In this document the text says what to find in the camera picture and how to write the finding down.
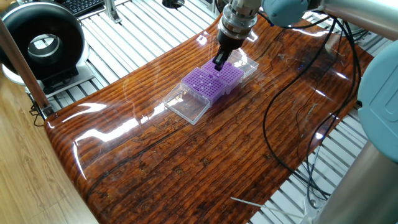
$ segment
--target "wooden floor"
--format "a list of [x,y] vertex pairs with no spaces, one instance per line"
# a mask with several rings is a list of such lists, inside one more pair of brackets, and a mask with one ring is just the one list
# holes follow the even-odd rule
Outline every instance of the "wooden floor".
[[97,223],[33,125],[31,106],[24,88],[0,73],[0,223]]

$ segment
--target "white slatted platform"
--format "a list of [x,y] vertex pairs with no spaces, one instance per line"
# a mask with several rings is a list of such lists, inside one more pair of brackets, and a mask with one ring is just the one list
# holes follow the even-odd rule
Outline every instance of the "white slatted platform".
[[[321,189],[330,193],[334,191],[367,140],[355,108],[343,118],[321,145],[313,173],[313,178]],[[315,153],[310,155],[310,162],[314,157]],[[308,177],[303,164],[298,171]],[[303,217],[306,192],[306,183],[291,175],[265,205]],[[288,224],[300,222],[299,218],[292,218],[262,208],[250,219],[249,223]]]
[[[216,15],[200,0],[185,2],[186,7],[176,11],[163,7],[160,0],[117,0],[121,24],[112,22],[104,12],[81,18],[86,41],[90,45],[87,66],[95,78],[51,97],[49,100],[54,110],[60,110],[119,80],[201,32],[216,19]],[[320,18],[306,15],[306,19],[316,22]],[[326,27],[329,23],[326,21],[320,26]],[[375,37],[362,47],[376,55],[389,43],[388,40]],[[366,141],[358,113],[356,109],[352,110],[321,146],[313,173],[317,184],[323,190],[332,192]],[[303,175],[307,173],[303,165],[298,170]],[[306,187],[291,175],[265,205],[303,216]],[[249,221],[253,224],[300,222],[299,218],[265,208],[260,209]]]
[[178,11],[161,1],[116,1],[122,22],[102,11],[81,18],[90,46],[87,66],[95,78],[49,98],[55,111],[119,80],[206,29],[216,19],[198,0]]

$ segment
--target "glossy epoxy table surface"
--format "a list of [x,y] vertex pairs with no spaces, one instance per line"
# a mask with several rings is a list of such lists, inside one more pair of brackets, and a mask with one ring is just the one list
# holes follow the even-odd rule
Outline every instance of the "glossy epoxy table surface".
[[[243,223],[258,208],[229,198],[264,203],[289,176],[264,142],[264,111],[309,63],[327,31],[282,30],[259,18],[241,48],[258,70],[193,126],[162,99],[214,57],[217,23],[46,120],[65,172],[100,223]],[[293,168],[318,124],[349,92],[353,58],[346,40],[333,64],[339,39],[331,37],[269,112],[270,144]],[[364,70],[372,57],[359,48],[358,54]]]

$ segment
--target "pipette tip box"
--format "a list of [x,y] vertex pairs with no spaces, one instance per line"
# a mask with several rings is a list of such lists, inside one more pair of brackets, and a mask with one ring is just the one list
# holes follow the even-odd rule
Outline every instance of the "pipette tip box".
[[196,124],[205,112],[225,93],[253,74],[258,63],[234,50],[221,71],[215,69],[213,59],[202,69],[193,69],[164,99],[164,105]]

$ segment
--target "clear plastic lid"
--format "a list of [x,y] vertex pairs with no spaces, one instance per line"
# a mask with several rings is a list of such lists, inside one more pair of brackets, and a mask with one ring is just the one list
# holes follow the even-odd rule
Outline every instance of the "clear plastic lid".
[[164,99],[164,105],[191,124],[198,120],[210,107],[210,101],[179,83]]
[[246,54],[239,53],[237,50],[232,51],[227,62],[242,70],[244,72],[243,78],[247,78],[253,74],[259,67],[257,62],[248,58]]

